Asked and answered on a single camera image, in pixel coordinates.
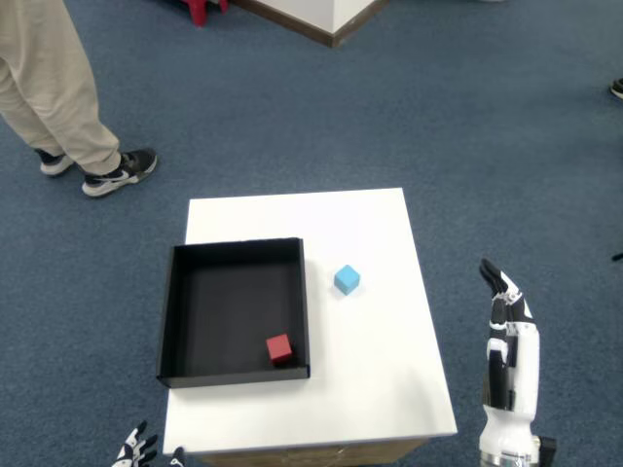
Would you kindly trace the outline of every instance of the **red cube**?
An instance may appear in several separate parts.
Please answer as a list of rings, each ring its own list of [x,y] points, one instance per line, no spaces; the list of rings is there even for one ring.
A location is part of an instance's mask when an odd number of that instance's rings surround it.
[[[266,339],[266,346],[274,364],[287,362],[292,358],[292,348],[287,334]]]

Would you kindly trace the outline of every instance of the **white table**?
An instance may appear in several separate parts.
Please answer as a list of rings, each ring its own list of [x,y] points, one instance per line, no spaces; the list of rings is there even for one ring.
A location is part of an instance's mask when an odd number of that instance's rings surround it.
[[[188,244],[290,236],[305,246],[311,378],[170,389],[164,452],[457,433],[402,190],[190,201]],[[346,264],[361,274],[349,296],[333,286]]]

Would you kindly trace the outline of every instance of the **black sneaker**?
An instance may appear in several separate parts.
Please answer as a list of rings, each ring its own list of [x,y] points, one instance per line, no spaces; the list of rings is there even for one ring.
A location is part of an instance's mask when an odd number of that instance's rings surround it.
[[[35,149],[41,158],[41,171],[49,177],[56,177],[73,165],[73,161],[64,154],[53,156],[46,153],[43,149]]]
[[[145,148],[121,153],[119,167],[106,175],[85,174],[82,191],[88,197],[98,198],[119,190],[129,183],[138,183],[149,175],[158,162],[153,149]]]
[[[623,78],[612,82],[610,91],[616,95],[619,99],[623,99]]]

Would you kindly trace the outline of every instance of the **red object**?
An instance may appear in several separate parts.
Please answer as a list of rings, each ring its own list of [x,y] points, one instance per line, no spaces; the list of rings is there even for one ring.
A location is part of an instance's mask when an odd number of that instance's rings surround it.
[[[287,334],[266,339],[266,346],[269,348],[269,354],[273,363],[287,362],[292,358],[292,348],[290,347],[290,340]]]
[[[205,10],[206,0],[183,0],[188,4],[188,8],[191,11],[191,17],[195,26],[203,26],[207,21],[207,12]],[[229,7],[228,0],[219,0],[219,6],[221,7],[221,13],[227,12]]]

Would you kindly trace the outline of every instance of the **white wall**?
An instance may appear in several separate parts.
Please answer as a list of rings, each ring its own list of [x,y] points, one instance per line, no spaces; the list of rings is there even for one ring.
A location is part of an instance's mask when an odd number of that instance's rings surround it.
[[[336,32],[373,1],[374,0],[334,0],[333,30],[331,32]]]
[[[374,0],[258,0],[327,32],[336,32]]]

